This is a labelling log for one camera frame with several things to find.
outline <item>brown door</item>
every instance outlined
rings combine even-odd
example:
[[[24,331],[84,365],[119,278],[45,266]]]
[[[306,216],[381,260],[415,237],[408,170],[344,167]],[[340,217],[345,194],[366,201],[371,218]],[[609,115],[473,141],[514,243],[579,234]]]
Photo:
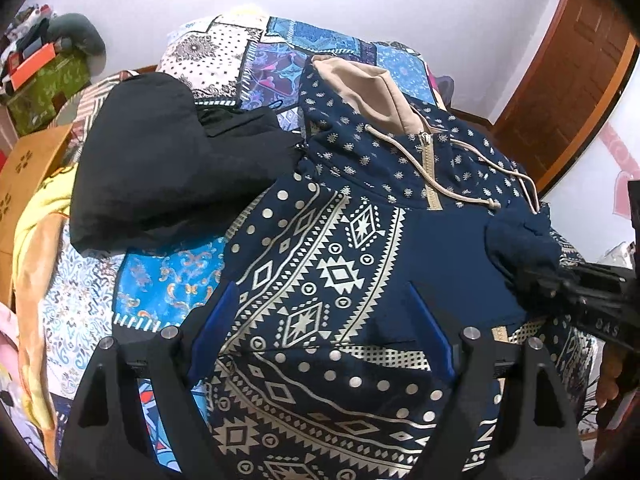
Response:
[[[612,82],[628,39],[629,28],[610,0],[561,0],[536,58],[494,129],[498,147],[535,181],[547,174],[548,183],[548,170]]]

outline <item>black folded garment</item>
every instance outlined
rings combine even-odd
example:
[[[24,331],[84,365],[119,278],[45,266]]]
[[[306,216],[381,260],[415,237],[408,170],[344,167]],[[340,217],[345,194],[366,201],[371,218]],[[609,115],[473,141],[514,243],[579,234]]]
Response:
[[[73,247],[149,250],[223,235],[279,176],[292,173],[302,138],[273,110],[208,108],[164,73],[129,78],[108,95],[76,174]]]

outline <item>door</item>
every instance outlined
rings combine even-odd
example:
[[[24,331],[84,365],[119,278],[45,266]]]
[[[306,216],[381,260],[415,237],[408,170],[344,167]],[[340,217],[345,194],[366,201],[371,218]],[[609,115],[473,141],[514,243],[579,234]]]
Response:
[[[500,150],[523,164],[536,182],[544,177],[548,184],[550,168],[563,153],[566,158],[570,145],[575,147],[577,134],[612,84],[629,32],[610,0],[561,0],[536,58],[494,129]],[[630,56],[624,58],[628,65]]]

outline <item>drawstring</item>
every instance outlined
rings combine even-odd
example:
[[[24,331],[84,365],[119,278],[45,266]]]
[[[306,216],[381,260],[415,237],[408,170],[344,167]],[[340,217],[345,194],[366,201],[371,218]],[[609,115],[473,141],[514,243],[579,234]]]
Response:
[[[415,169],[420,173],[420,175],[423,177],[423,179],[425,181],[427,181],[427,183],[435,188],[437,191],[439,191],[440,193],[442,193],[445,196],[448,196],[449,198],[452,198],[454,200],[459,200],[460,202],[467,202],[469,204],[483,204],[485,206],[487,206],[489,209],[500,209],[500,202],[498,202],[497,200],[494,200],[493,198],[489,198],[489,199],[484,199],[484,198],[472,198],[472,197],[468,197],[468,196],[464,196],[464,195],[458,195],[457,193],[450,191],[444,187],[442,187],[429,173],[427,173],[427,171],[423,168],[422,164],[420,164],[420,162],[418,162],[417,160],[415,160],[415,157],[402,145],[400,144],[397,140],[393,139],[392,137],[387,137],[385,134],[382,134],[381,132],[377,131],[373,126],[371,126],[370,124],[366,124],[365,129],[372,134],[373,136],[384,140],[385,142],[389,142],[392,145],[394,145],[398,150],[400,150],[402,152],[402,154],[414,165]],[[492,168],[496,169],[497,171],[500,171],[504,174],[508,174],[511,176],[516,176],[517,179],[520,182],[520,185],[522,186],[522,189],[524,190],[524,195],[527,199],[527,201],[529,202],[529,207],[531,208],[531,211],[533,213],[537,213],[540,210],[540,204],[538,203],[538,197],[537,194],[535,193],[536,190],[536,186],[533,183],[533,181],[530,179],[530,177],[528,177],[525,174],[519,173],[517,171],[509,171],[509,170],[505,170],[504,168],[501,168],[500,166],[498,166],[497,164],[494,164],[492,161],[490,161],[488,158],[486,158],[482,153],[480,153],[474,146],[472,146],[471,144],[467,144],[466,142],[462,142],[460,140],[456,140],[456,139],[451,139],[451,142],[468,149],[469,151],[475,153],[478,157],[480,157],[480,159],[487,163],[489,166],[491,166]],[[531,185],[533,186],[534,189],[534,197],[536,199],[536,205],[534,206],[531,202],[531,199],[529,197],[529,193],[527,192],[527,188],[524,185],[522,179],[526,179],[528,180]]]

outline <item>metal bolt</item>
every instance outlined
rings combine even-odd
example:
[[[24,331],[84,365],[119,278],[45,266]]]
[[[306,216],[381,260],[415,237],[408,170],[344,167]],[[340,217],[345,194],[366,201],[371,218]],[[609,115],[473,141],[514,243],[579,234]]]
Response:
[[[540,341],[540,339],[537,337],[530,337],[529,339],[527,339],[527,342],[529,343],[529,346],[534,350],[542,350],[542,347],[544,346],[542,344],[542,341]]]
[[[463,331],[462,334],[467,338],[475,341],[476,339],[480,339],[480,331],[475,326],[468,326]]]
[[[165,326],[160,331],[160,335],[165,339],[173,339],[178,335],[178,327],[173,325]]]
[[[103,350],[108,350],[113,346],[113,337],[111,336],[103,337],[102,339],[100,339],[98,346]]]

